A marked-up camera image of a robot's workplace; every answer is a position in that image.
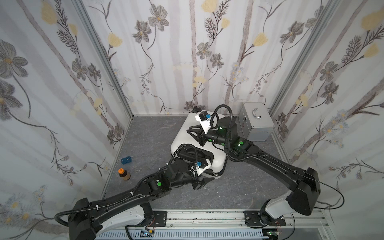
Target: black cable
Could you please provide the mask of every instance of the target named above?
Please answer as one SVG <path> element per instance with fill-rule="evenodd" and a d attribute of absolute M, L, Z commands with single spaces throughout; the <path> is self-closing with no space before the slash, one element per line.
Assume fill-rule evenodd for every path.
<path fill-rule="evenodd" d="M 233 121 L 233 114 L 232 114 L 232 109 L 228 105 L 221 104 L 221 105 L 219 105 L 219 106 L 217 106 L 215 108 L 215 110 L 214 110 L 214 112 L 212 114 L 213 116 L 217 116 L 217 119 L 218 119 L 217 111 L 220 108 L 226 108 L 228 110 L 228 112 L 229 112 L 229 122 L 228 122 L 228 126 L 227 126 L 227 132 L 226 132 L 226 135 L 225 135 L 225 143 L 224 143 L 224 152 L 225 152 L 226 156 L 229 158 L 229 160 L 231 160 L 232 162 L 242 162 L 245 159 L 248 159 L 248 158 L 251 158 L 251 157 L 258 157 L 258 156 L 268 157 L 269 155 L 256 153 L 256 154 L 251 154 L 249 156 L 246 156 L 246 157 L 243 157 L 243 158 L 240 158 L 240 159 L 236 159 L 236 158 L 234 158 L 234 157 L 229 155 L 230 148 L 228 148 L 228 146 L 231 146 L 230 145 L 230 140 L 229 140 L 229 134 L 230 134 L 230 127 L 231 127 L 232 121 Z M 213 126 L 213 117 L 210 120 L 210 125 L 211 125 L 211 128 L 212 128 L 212 126 Z"/>
<path fill-rule="evenodd" d="M 292 170 L 292 169 L 290 169 L 290 168 L 288 168 L 287 166 L 285 166 L 284 164 L 282 164 L 280 161 L 277 161 L 281 166 L 283 166 L 283 167 L 285 167 L 286 169 L 288 169 L 288 170 L 291 170 L 292 172 L 294 172 L 295 174 L 297 174 L 297 175 L 299 175 L 299 176 L 302 176 L 302 177 L 305 177 L 305 178 L 308 178 L 309 180 L 314 180 L 315 182 L 318 182 L 318 183 L 321 183 L 321 184 L 323 184 L 323 185 L 325 185 L 325 186 L 327 186 L 327 187 L 330 187 L 330 188 L 332 188 L 333 190 L 335 190 L 336 192 L 338 192 L 340 195 L 341 195 L 341 197 L 343 198 L 343 202 L 341 203 L 341 205 L 340 206 L 338 206 L 338 207 L 334 207 L 334 208 L 322 208 L 322 207 L 313 207 L 313 208 L 316 208 L 316 209 L 326 209 L 326 210 L 333 210 L 333 209 L 338 209 L 338 208 L 341 208 L 343 205 L 344 205 L 344 202 L 345 202 L 345 198 L 344 198 L 344 195 L 339 191 L 339 190 L 337 190 L 336 188 L 334 188 L 334 187 L 332 187 L 332 186 L 330 186 L 330 185 L 328 185 L 328 184 L 326 184 L 326 183 L 323 183 L 323 182 L 320 182 L 320 181 L 317 181 L 317 180 L 315 180 L 315 179 L 313 179 L 313 178 L 310 178 L 310 177 L 307 177 L 307 176 L 304 176 L 304 175 L 301 175 L 301 174 L 299 174 L 299 173 L 297 173 L 297 172 L 295 172 L 294 170 Z"/>
<path fill-rule="evenodd" d="M 128 226 L 125 226 L 125 233 L 127 234 L 129 240 L 133 240 L 133 238 L 132 238 L 131 235 L 129 234 Z"/>
<path fill-rule="evenodd" d="M 286 240 L 286 239 L 290 238 L 293 235 L 293 233 L 295 232 L 295 228 L 296 228 L 295 217 L 293 216 L 293 213 L 291 213 L 291 214 L 292 214 L 292 217 L 293 217 L 293 231 L 291 232 L 291 234 L 288 237 L 283 238 L 282 240 Z"/>
<path fill-rule="evenodd" d="M 196 164 L 197 164 L 197 158 L 198 158 L 198 155 L 197 155 L 197 148 L 193 145 L 193 144 L 190 144 L 190 143 L 185 143 L 185 144 L 181 144 L 177 149 L 176 151 L 172 154 L 172 157 L 170 158 L 169 162 L 168 162 L 168 165 L 171 165 L 173 160 L 175 159 L 175 156 L 180 152 L 180 150 L 185 147 L 185 146 L 190 146 L 192 147 L 192 149 L 195 151 L 195 162 L 194 162 L 194 169 L 196 170 Z"/>
<path fill-rule="evenodd" d="M 263 228 L 263 227 L 266 227 L 268 226 L 268 224 L 264 225 L 264 226 L 260 226 L 260 227 L 250 227 L 250 228 L 253 228 L 253 229 L 258 229 L 258 228 Z"/>
<path fill-rule="evenodd" d="M 223 150 L 223 149 L 216 147 L 216 146 L 215 146 L 215 144 L 214 144 L 213 142 L 212 142 L 212 146 L 214 146 L 214 147 L 215 147 L 215 148 L 217 148 L 218 150 L 221 150 L 221 151 L 223 151 L 223 152 L 224 152 L 224 150 Z"/>

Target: blue box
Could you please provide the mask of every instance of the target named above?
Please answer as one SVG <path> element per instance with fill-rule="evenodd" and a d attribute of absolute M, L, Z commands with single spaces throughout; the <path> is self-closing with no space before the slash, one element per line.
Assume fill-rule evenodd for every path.
<path fill-rule="evenodd" d="M 126 163 L 130 163 L 130 162 L 132 162 L 131 156 L 124 157 L 121 159 L 121 164 L 126 164 Z"/>

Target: bottle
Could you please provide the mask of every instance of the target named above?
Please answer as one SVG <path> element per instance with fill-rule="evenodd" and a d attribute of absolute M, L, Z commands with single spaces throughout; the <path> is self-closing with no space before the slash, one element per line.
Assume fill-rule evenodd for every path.
<path fill-rule="evenodd" d="M 122 168 L 119 169 L 119 175 L 125 181 L 127 181 L 131 177 L 131 175 L 127 172 L 127 170 L 124 170 Z"/>

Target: marble-pattern floor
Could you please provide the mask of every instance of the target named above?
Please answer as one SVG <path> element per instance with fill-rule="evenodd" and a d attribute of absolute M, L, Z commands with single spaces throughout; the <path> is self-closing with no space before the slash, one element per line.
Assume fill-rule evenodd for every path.
<path fill-rule="evenodd" d="M 170 158 L 170 146 L 186 117 L 134 117 L 122 148 L 120 159 L 132 157 L 122 165 L 118 160 L 105 197 L 134 187 L 143 176 L 164 166 Z M 238 134 L 242 136 L 239 123 Z M 280 157 L 270 136 L 256 142 L 267 153 Z M 131 178 L 124 181 L 118 169 L 124 168 Z M 200 190 L 191 185 L 172 189 L 171 194 L 151 202 L 153 209 L 258 209 L 267 199 L 288 189 L 272 176 L 244 162 L 228 161 L 223 175 Z"/>

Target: floral wallpaper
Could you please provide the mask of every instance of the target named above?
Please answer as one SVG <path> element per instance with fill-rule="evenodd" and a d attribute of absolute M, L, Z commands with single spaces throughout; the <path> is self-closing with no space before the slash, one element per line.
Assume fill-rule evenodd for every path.
<path fill-rule="evenodd" d="M 0 36 L 1 235 L 67 239 L 53 216 L 100 198 L 130 119 L 71 2 L 0 1 Z"/>
<path fill-rule="evenodd" d="M 383 60 L 384 4 L 341 1 L 273 116 L 291 161 L 344 194 L 324 211 L 339 240 L 382 238 Z M 319 207 L 341 204 L 321 189 Z"/>
<path fill-rule="evenodd" d="M 327 1 L 83 3 L 134 114 L 186 114 L 270 107 Z"/>

